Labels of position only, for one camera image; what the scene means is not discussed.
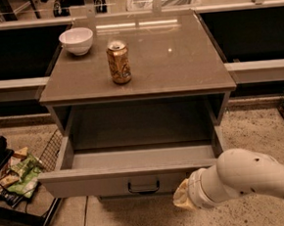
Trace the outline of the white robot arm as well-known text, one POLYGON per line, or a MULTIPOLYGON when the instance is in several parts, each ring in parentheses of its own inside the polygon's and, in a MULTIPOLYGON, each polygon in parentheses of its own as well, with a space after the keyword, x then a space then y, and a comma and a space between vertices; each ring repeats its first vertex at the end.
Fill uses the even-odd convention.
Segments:
POLYGON ((195 170, 184 179, 175 190, 173 204, 209 209, 249 194, 284 200, 284 164, 262 153, 230 149, 215 165, 195 170))

